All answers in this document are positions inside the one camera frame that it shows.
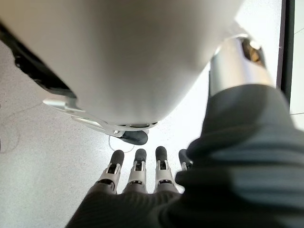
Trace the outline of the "dark right robot hand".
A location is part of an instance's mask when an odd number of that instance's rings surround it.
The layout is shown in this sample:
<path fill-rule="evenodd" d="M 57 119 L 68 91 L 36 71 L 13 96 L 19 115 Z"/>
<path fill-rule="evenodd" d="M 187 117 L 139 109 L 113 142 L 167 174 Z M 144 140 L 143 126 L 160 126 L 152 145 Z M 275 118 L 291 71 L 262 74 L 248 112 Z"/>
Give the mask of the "dark right robot hand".
<path fill-rule="evenodd" d="M 180 152 L 175 182 L 146 194 L 133 181 L 114 194 L 98 180 L 69 228 L 301 228 L 304 133 L 273 87 L 261 48 L 249 37 L 226 39 L 210 62 L 201 136 Z"/>

